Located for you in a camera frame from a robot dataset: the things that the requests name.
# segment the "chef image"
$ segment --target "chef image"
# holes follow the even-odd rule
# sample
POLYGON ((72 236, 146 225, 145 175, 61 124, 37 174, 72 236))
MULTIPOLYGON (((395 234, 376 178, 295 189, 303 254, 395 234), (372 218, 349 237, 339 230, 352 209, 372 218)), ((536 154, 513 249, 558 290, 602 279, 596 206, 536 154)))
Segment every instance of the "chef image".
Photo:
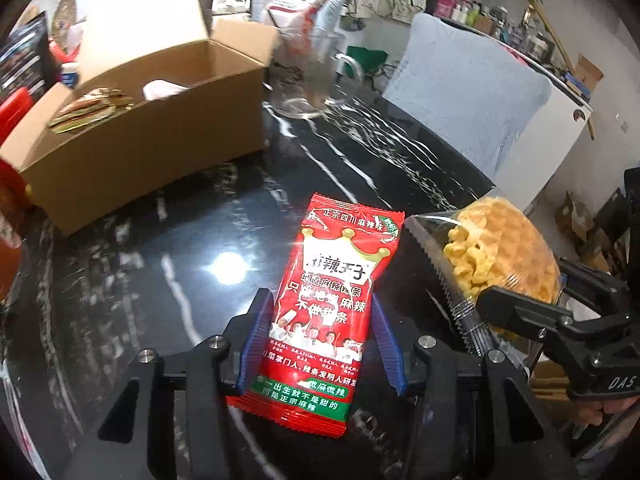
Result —
POLYGON ((306 331, 307 336, 305 337, 305 350, 309 350, 315 354, 318 353, 319 345, 321 344, 318 341, 318 327, 312 326, 309 330, 306 331))
POLYGON ((326 335, 324 336, 324 343, 316 339, 313 346, 307 349, 311 350, 312 352, 318 355, 321 355, 322 357, 329 357, 331 359, 335 359, 334 341, 335 341, 335 332, 327 332, 326 335))
POLYGON ((287 336, 287 330, 285 327, 296 317, 295 310, 289 310, 284 316, 282 316, 277 322, 271 323, 271 329, 269 330, 269 337, 282 341, 287 336))
POLYGON ((299 321, 295 322, 292 329, 287 332, 287 335, 285 336, 283 341, 286 344, 295 346, 296 348, 304 349, 306 339, 305 330, 306 327, 309 326, 309 323, 307 323, 305 326, 302 326, 302 323, 300 323, 299 321))
POLYGON ((354 361, 361 361, 362 344, 358 344, 350 337, 346 337, 342 342, 342 346, 336 349, 335 354, 335 358, 338 359, 338 361, 342 361, 343 363, 351 364, 354 361))

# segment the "bamboo pole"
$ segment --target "bamboo pole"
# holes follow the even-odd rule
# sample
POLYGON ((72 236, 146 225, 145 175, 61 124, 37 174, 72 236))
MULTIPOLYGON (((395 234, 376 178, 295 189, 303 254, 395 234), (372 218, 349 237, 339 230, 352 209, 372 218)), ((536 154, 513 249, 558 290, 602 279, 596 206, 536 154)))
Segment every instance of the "bamboo pole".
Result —
MULTIPOLYGON (((556 47, 560 51, 560 54, 562 55, 562 59, 564 59, 564 62, 566 63, 567 68, 569 69, 569 72, 573 75, 575 71, 574 64, 571 63, 571 58, 569 57, 566 50, 564 49, 564 46, 562 46, 562 42, 560 41, 560 38, 558 38, 558 35, 556 34, 554 28, 551 26, 551 23, 549 22, 544 9, 538 3, 537 0, 527 0, 527 1, 533 6, 533 9, 536 11, 538 16, 540 17, 540 20, 545 25, 546 30, 548 30, 549 34, 551 34, 551 38, 554 40, 556 47)), ((587 126, 589 127, 589 134, 591 136, 591 140, 595 140, 596 134, 593 129, 593 122, 591 121, 591 118, 589 118, 589 120, 587 121, 587 126)))

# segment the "glass mug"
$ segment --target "glass mug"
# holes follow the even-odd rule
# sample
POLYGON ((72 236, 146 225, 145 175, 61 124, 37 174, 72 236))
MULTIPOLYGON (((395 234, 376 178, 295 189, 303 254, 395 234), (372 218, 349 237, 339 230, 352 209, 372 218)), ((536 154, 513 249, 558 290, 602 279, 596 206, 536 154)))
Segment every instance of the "glass mug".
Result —
POLYGON ((362 86, 364 76, 360 64, 338 50, 343 41, 343 35, 321 29, 304 33, 297 29, 280 31, 280 45, 269 68, 270 101, 279 114, 311 119, 320 116, 327 107, 353 97, 362 86), (353 78, 349 89, 335 82, 340 62, 351 67, 353 78), (330 97, 334 86, 344 97, 330 97))

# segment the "metal screw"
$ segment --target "metal screw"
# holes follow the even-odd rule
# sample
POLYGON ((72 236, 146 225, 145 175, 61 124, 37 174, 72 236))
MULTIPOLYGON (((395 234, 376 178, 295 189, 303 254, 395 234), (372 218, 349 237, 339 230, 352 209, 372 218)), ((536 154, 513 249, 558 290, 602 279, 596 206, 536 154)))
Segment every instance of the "metal screw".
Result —
POLYGON ((418 338, 418 345, 420 345, 422 348, 433 348, 434 346, 436 346, 436 343, 436 338, 431 335, 421 335, 418 338))
POLYGON ((154 350, 152 350, 151 348, 147 348, 145 350, 142 350, 138 354, 138 361, 140 361, 141 363, 150 363, 155 358, 156 358, 156 352, 154 350))
POLYGON ((219 348, 224 348, 229 344, 229 342, 226 340, 226 337, 222 335, 213 335, 207 339, 207 344, 209 345, 209 348, 217 350, 219 348))
POLYGON ((487 355, 492 363, 498 364, 504 361, 504 354, 499 350, 489 350, 487 355))

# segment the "crown graphic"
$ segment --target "crown graphic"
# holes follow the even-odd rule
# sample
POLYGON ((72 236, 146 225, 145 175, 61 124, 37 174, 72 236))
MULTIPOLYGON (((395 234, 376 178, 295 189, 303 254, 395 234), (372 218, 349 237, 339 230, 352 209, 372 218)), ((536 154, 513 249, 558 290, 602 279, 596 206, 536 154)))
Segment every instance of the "crown graphic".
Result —
POLYGON ((314 240, 313 244, 316 242, 320 242, 323 246, 326 246, 327 252, 332 252, 332 250, 338 250, 339 252, 343 252, 345 249, 354 251, 361 258, 368 260, 370 262, 379 263, 382 258, 385 258, 391 254, 391 251, 386 247, 380 247, 377 253, 365 253, 355 245, 351 239, 356 235, 356 232, 353 229, 343 229, 342 236, 340 238, 334 238, 333 240, 320 240, 314 236, 314 230, 309 227, 305 227, 302 229, 302 235, 305 237, 303 241, 303 247, 308 244, 308 241, 314 240))
POLYGON ((309 227, 303 228, 302 234, 304 270, 343 282, 363 285, 380 260, 391 254, 386 247, 380 247, 373 254, 359 250, 351 241, 356 232, 349 228, 342 230, 341 237, 332 240, 316 238, 314 230, 309 227))

